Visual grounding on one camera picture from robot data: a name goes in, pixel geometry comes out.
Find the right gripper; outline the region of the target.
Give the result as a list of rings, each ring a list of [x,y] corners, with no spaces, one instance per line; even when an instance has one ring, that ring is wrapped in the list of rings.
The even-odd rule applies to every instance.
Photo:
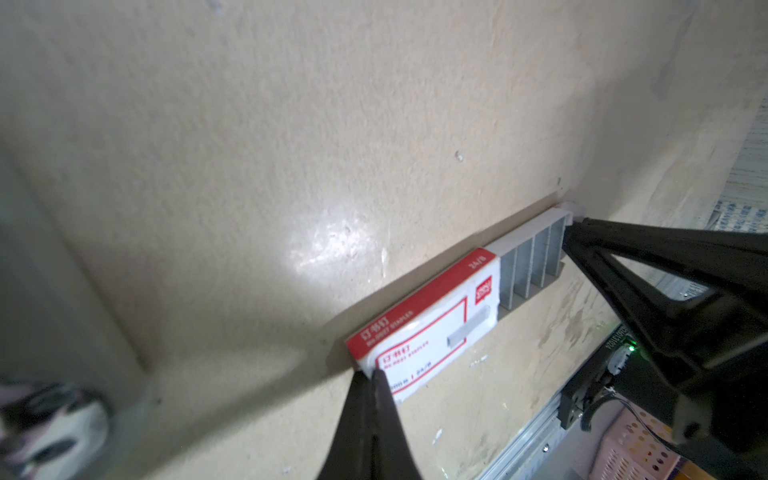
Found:
[[[563,249],[639,343],[624,396],[695,456],[766,455],[766,235],[585,219]],[[674,300],[623,259],[706,290]]]

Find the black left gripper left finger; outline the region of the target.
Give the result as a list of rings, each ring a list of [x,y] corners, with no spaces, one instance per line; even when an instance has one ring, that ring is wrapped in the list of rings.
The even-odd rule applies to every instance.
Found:
[[[377,389],[363,372],[356,372],[318,479],[374,479],[377,437]]]

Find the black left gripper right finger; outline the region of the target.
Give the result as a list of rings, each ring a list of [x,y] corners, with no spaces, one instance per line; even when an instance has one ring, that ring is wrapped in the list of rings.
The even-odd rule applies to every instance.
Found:
[[[421,479],[411,454],[389,382],[383,370],[375,370],[371,478],[381,480]]]

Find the red white staple box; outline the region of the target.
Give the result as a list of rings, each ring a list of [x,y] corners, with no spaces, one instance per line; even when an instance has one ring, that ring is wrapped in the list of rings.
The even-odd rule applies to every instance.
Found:
[[[397,403],[495,328],[500,257],[477,248],[345,341],[367,377],[381,370]]]

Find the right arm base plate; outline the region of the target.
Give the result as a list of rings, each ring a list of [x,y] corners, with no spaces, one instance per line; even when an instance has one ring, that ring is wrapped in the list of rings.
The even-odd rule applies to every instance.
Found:
[[[564,430],[577,422],[601,392],[612,385],[636,347],[628,329],[620,325],[573,374],[559,396],[557,418]]]

